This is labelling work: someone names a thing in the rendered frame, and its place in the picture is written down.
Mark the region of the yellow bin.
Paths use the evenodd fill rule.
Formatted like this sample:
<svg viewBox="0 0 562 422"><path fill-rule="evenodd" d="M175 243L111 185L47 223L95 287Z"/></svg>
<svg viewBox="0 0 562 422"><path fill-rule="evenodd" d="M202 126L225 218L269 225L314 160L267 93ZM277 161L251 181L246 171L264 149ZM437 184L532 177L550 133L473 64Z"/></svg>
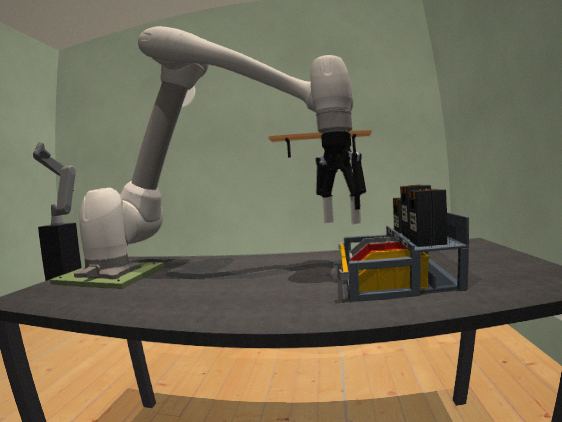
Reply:
<svg viewBox="0 0 562 422"><path fill-rule="evenodd" d="M368 254L363 260L399 258L406 256L410 256L410 250L408 249L376 251ZM425 252L421 252L420 289L428 289L428 264L429 255ZM410 266L359 270L359 292L409 287Z"/></svg>

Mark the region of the yellow retaining rail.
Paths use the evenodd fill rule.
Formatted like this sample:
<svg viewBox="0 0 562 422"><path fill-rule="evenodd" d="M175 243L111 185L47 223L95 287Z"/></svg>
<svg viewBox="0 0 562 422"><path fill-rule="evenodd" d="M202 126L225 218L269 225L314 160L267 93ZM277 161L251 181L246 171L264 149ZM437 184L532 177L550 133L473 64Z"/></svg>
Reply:
<svg viewBox="0 0 562 422"><path fill-rule="evenodd" d="M341 247L341 245L342 245L342 247ZM344 250L344 244L340 244L340 248L341 248L341 255L342 255L342 265L344 265L343 272L348 272L345 250Z"/></svg>

